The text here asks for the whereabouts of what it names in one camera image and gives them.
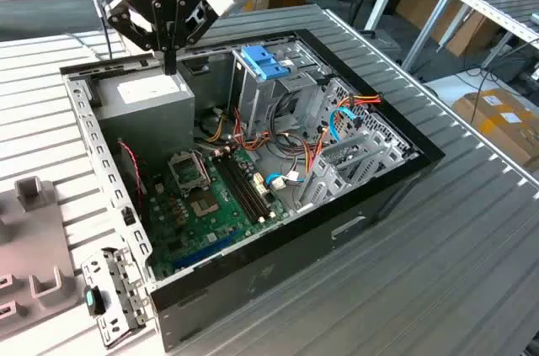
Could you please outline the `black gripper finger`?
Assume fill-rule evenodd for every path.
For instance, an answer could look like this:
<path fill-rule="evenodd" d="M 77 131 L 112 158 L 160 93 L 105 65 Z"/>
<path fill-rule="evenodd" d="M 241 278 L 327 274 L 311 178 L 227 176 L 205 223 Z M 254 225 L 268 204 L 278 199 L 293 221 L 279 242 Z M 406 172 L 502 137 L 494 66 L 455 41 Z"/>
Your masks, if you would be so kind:
<path fill-rule="evenodd" d="M 198 42 L 218 15 L 206 0 L 177 0 L 170 49 L 170 74 L 177 71 L 177 51 Z"/>
<path fill-rule="evenodd" d="M 158 0 L 113 0 L 105 9 L 115 30 L 144 51 L 152 51 L 166 75 L 171 74 L 171 40 Z"/>

